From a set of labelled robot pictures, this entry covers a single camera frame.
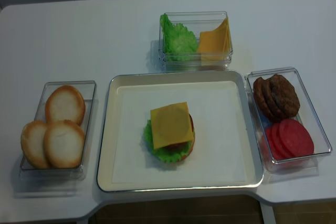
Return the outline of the bun half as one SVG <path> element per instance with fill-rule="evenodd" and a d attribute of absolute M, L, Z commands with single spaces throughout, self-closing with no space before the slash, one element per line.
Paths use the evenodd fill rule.
<path fill-rule="evenodd" d="M 57 88 L 45 105 L 47 123 L 70 120 L 80 126 L 86 111 L 81 93 L 73 86 L 64 85 Z"/>
<path fill-rule="evenodd" d="M 50 123 L 45 132 L 44 153 L 55 168 L 76 168 L 82 159 L 85 133 L 70 120 Z"/>
<path fill-rule="evenodd" d="M 43 148 L 47 124 L 43 121 L 32 121 L 23 127 L 20 144 L 25 158 L 35 168 L 48 169 L 48 161 Z"/>

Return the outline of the green lettuce in container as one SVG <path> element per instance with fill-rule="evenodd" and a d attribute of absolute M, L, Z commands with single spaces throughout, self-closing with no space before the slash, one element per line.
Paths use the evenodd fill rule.
<path fill-rule="evenodd" d="M 167 14 L 160 16 L 164 39 L 164 52 L 167 61 L 190 61 L 196 52 L 198 43 L 196 36 L 183 24 L 173 24 Z"/>

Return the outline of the lettuce leaf on burger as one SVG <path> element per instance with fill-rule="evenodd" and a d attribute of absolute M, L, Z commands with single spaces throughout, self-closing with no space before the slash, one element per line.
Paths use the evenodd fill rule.
<path fill-rule="evenodd" d="M 177 161 L 180 158 L 180 154 L 177 148 L 173 150 L 166 149 L 165 147 L 154 149 L 151 120 L 147 120 L 147 124 L 143 131 L 143 138 L 149 152 L 153 156 L 155 156 L 159 161 L 167 164 L 178 163 Z"/>

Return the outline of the cheese slices in container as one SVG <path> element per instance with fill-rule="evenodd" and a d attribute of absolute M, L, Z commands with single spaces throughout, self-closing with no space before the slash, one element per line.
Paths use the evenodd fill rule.
<path fill-rule="evenodd" d="M 232 48 L 228 18 L 214 30 L 200 33 L 197 52 L 201 54 L 201 66 L 222 62 Z"/>

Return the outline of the white metal tray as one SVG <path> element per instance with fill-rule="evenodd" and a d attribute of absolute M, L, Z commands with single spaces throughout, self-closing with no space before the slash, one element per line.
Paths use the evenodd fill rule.
<path fill-rule="evenodd" d="M 152 109 L 186 102 L 196 140 L 182 162 L 149 152 Z M 233 70 L 120 75 L 109 86 L 97 184 L 106 192 L 254 188 L 263 178 L 242 76 Z"/>

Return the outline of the bottom burger bun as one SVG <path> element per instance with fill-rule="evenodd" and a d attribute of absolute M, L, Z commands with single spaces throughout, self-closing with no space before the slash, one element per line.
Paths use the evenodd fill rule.
<path fill-rule="evenodd" d="M 184 161 L 192 152 L 195 143 L 195 130 L 193 130 L 193 140 L 191 142 L 186 142 L 182 145 L 182 147 L 178 147 L 178 152 L 180 154 L 180 158 L 177 162 Z"/>

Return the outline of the white tray liner paper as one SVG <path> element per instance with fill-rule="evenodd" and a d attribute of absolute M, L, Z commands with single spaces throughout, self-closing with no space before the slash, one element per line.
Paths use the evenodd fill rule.
<path fill-rule="evenodd" d="M 164 185 L 255 184 L 253 160 L 237 86 L 231 82 L 123 87 L 117 91 L 119 135 L 112 181 Z M 186 102 L 196 139 L 179 164 L 164 164 L 145 145 L 143 130 L 152 109 Z"/>

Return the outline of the clear bun container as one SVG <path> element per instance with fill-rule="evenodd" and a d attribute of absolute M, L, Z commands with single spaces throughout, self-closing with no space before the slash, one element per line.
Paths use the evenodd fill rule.
<path fill-rule="evenodd" d="M 81 129 L 85 133 L 85 144 L 82 152 L 82 159 L 79 166 L 76 168 L 55 168 L 51 165 L 48 169 L 39 169 L 33 167 L 28 160 L 25 158 L 24 154 L 22 161 L 20 163 L 19 174 L 23 180 L 70 180 L 70 179 L 80 179 L 84 174 L 85 166 L 85 152 L 88 142 L 88 132 L 90 129 L 91 114 L 93 108 L 93 102 L 96 92 L 96 83 L 94 81 L 65 81 L 65 82 L 47 82 L 44 85 L 37 111 L 34 117 L 34 121 L 43 121 L 45 119 L 45 105 L 49 96 L 59 87 L 64 85 L 70 85 L 75 87 L 83 96 L 86 105 L 86 111 L 83 118 L 83 122 L 80 125 Z"/>

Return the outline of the rear brown meat patty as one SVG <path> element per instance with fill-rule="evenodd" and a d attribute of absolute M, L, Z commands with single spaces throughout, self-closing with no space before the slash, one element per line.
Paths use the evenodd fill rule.
<path fill-rule="evenodd" d="M 272 114 L 270 111 L 266 100 L 263 95 L 262 91 L 262 84 L 264 82 L 264 79 L 262 77 L 259 77 L 255 80 L 253 83 L 253 94 L 254 94 L 254 99 L 260 109 L 260 111 L 263 113 L 263 115 L 272 123 L 277 122 L 277 118 Z"/>

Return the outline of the brown meat patty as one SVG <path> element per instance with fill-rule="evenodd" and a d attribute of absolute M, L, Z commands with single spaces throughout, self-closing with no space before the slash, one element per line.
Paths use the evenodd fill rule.
<path fill-rule="evenodd" d="M 265 98 L 265 101 L 273 114 L 273 116 L 278 120 L 281 121 L 286 118 L 286 115 L 280 110 L 276 102 L 274 101 L 272 94 L 271 94 L 271 87 L 270 87 L 270 79 L 264 80 L 262 83 L 262 92 Z"/>
<path fill-rule="evenodd" d="M 293 85 L 282 75 L 270 78 L 271 95 L 281 111 L 288 117 L 295 117 L 300 109 L 300 102 Z"/>
<path fill-rule="evenodd" d="M 272 114 L 270 111 L 266 100 L 263 95 L 262 91 L 262 84 L 264 82 L 264 79 L 262 77 L 259 77 L 255 80 L 253 83 L 253 94 L 254 94 L 254 99 L 260 109 L 260 111 L 263 113 L 263 115 L 272 123 L 277 122 L 277 118 Z"/>

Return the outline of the middle brown meat patty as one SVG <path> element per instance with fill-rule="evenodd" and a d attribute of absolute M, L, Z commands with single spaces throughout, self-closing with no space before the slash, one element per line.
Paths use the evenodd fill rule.
<path fill-rule="evenodd" d="M 276 102 L 274 101 L 272 94 L 271 94 L 271 87 L 270 87 L 270 79 L 264 80 L 262 83 L 262 92 L 265 98 L 265 101 L 273 114 L 273 116 L 278 120 L 281 121 L 286 118 L 286 115 L 280 110 Z"/>

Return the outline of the rear red tomato slice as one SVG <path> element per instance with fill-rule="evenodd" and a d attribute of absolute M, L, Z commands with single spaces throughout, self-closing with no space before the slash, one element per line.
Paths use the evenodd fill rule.
<path fill-rule="evenodd" d="M 271 127 L 268 127 L 265 129 L 266 137 L 267 137 L 267 142 L 271 150 L 271 154 L 275 160 L 281 160 L 282 155 L 276 150 L 273 140 L 272 140 L 272 134 L 271 134 Z"/>

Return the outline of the red tomato slice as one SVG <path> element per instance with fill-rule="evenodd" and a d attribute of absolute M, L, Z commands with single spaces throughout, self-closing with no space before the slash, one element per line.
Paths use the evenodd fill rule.
<path fill-rule="evenodd" d="M 266 137 L 267 137 L 267 142 L 271 150 L 271 154 L 275 160 L 281 160 L 282 155 L 276 150 L 273 140 L 272 140 L 272 134 L 271 134 L 271 127 L 268 127 L 265 129 Z"/>
<path fill-rule="evenodd" d="M 314 153 L 314 143 L 306 128 L 294 119 L 285 119 L 279 125 L 283 147 L 294 157 Z"/>
<path fill-rule="evenodd" d="M 273 124 L 271 127 L 271 137 L 272 137 L 272 142 L 275 147 L 275 150 L 281 156 L 282 159 L 285 158 L 292 158 L 292 154 L 286 150 L 282 144 L 280 135 L 279 135 L 279 123 Z"/>

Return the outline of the front brown meat patty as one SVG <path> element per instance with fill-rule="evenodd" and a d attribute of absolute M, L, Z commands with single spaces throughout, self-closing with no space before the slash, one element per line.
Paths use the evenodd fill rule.
<path fill-rule="evenodd" d="M 271 95 L 281 111 L 288 117 L 295 117 L 300 109 L 300 102 L 293 85 L 282 75 L 270 78 Z"/>

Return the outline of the front red tomato slice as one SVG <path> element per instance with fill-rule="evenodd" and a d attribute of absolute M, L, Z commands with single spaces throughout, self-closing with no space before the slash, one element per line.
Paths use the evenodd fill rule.
<path fill-rule="evenodd" d="M 314 143 L 306 128 L 294 119 L 285 119 L 279 125 L 283 147 L 294 157 L 314 153 Z"/>

